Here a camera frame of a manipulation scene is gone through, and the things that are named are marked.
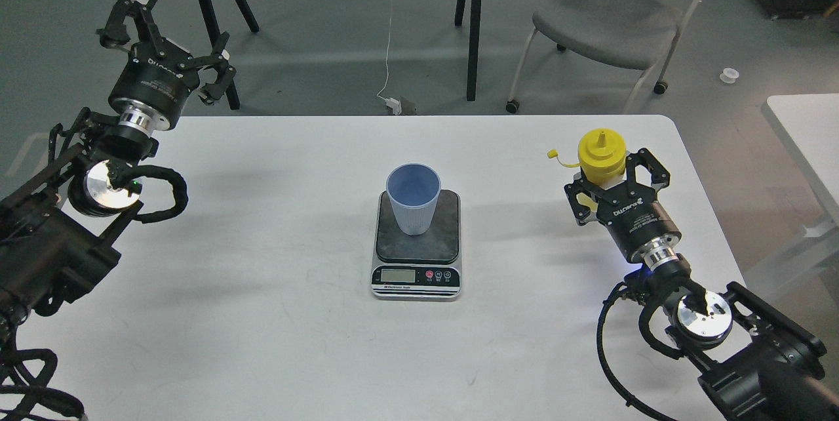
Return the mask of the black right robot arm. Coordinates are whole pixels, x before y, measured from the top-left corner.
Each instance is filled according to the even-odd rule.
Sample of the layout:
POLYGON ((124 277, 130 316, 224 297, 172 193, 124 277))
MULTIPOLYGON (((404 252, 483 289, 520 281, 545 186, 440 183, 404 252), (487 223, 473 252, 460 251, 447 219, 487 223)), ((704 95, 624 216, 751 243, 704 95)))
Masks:
POLYGON ((726 420, 836 420, 837 396, 821 382, 827 349, 820 338, 739 283, 718 293, 694 281, 674 250, 681 232, 658 199, 668 170, 645 148, 623 153, 620 163, 621 181, 603 188, 580 161, 564 191, 579 225, 602 224, 626 262, 638 264, 603 301, 596 326, 600 368, 626 406, 667 418, 633 395, 606 358, 606 316, 620 299, 641 305, 638 330, 651 349, 695 365, 698 384, 726 420))

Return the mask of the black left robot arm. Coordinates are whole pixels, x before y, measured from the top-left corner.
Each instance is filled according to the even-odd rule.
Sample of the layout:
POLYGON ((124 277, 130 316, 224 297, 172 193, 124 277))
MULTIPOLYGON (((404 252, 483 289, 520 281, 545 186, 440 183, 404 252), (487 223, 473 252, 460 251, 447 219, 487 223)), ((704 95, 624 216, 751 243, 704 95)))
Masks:
POLYGON ((87 419, 78 398, 50 386, 55 353, 18 349, 17 331, 31 313, 54 315, 92 292, 116 268, 114 242, 129 224, 185 211, 185 179, 145 163, 159 148, 153 134, 176 127, 192 93, 204 104, 221 99, 236 75, 228 33, 195 56, 160 33, 157 2, 117 0, 96 32, 103 47, 128 53, 108 98, 114 114, 81 108, 71 126, 55 125, 46 166, 2 200, 2 394, 18 398, 3 420, 36 420, 38 406, 87 419))

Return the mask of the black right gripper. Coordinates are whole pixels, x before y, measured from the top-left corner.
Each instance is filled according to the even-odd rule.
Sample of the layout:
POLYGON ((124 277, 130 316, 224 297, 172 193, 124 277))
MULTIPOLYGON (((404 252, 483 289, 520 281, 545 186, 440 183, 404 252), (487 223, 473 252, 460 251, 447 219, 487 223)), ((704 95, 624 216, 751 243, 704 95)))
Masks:
POLYGON ((575 175, 564 191, 576 224, 602 224, 612 237, 626 262, 641 263, 644 247, 652 241, 672 247, 679 243, 682 233, 659 202, 659 192, 671 184, 671 173, 647 148, 625 156, 625 180, 605 189, 591 182, 584 172, 575 175), (648 173, 650 183, 638 181, 637 169, 648 173), (582 203, 585 196, 597 204, 597 210, 582 203))

